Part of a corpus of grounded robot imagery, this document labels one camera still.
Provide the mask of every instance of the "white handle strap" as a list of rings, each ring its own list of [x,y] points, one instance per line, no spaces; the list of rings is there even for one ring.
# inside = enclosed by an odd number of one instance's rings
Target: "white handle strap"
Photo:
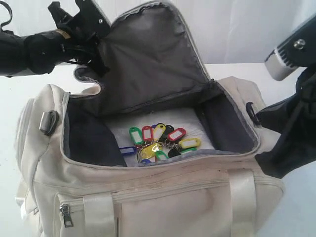
[[[229,170],[232,200],[232,237],[255,235],[256,188],[252,170]]]
[[[111,194],[95,194],[83,197],[85,236],[114,237],[115,218]]]

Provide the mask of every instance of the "zipper pull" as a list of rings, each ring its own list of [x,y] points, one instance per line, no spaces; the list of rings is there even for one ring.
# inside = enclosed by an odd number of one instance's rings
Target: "zipper pull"
[[[62,216],[64,217],[65,228],[74,227],[73,221],[72,221],[71,216],[70,216],[69,206],[65,205],[65,204],[61,205],[59,207],[59,211],[61,212]]]

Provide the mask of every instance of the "white wall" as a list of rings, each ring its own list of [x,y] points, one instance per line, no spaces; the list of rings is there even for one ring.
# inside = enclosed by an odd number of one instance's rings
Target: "white wall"
[[[12,28],[27,35],[54,29],[51,0],[6,0]],[[75,0],[60,0],[75,14]],[[96,0],[113,21],[145,0]],[[311,14],[315,0],[172,0],[187,20],[204,63],[263,62],[272,49]]]

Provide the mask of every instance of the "red key tag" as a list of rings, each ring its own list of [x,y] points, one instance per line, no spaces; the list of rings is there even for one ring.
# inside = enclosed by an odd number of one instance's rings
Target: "red key tag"
[[[145,126],[142,129],[143,132],[143,141],[144,142],[152,142],[154,139],[153,130],[150,126]]]
[[[171,132],[167,138],[170,142],[175,142],[183,138],[184,135],[186,135],[186,131],[183,128],[178,128]]]

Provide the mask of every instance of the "black strap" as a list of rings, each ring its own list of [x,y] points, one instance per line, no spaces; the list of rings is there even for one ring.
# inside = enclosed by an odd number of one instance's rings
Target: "black strap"
[[[3,22],[3,23],[0,24],[0,32],[5,32],[2,28],[3,28],[4,26],[6,26],[6,25],[8,25],[8,24],[11,23],[12,17],[13,17],[13,13],[12,13],[12,9],[11,9],[11,7],[9,6],[9,4],[7,4],[6,2],[3,2],[3,1],[0,1],[0,4],[1,4],[2,6],[4,6],[4,7],[8,10],[9,14],[10,14],[10,19],[9,19],[8,21]]]

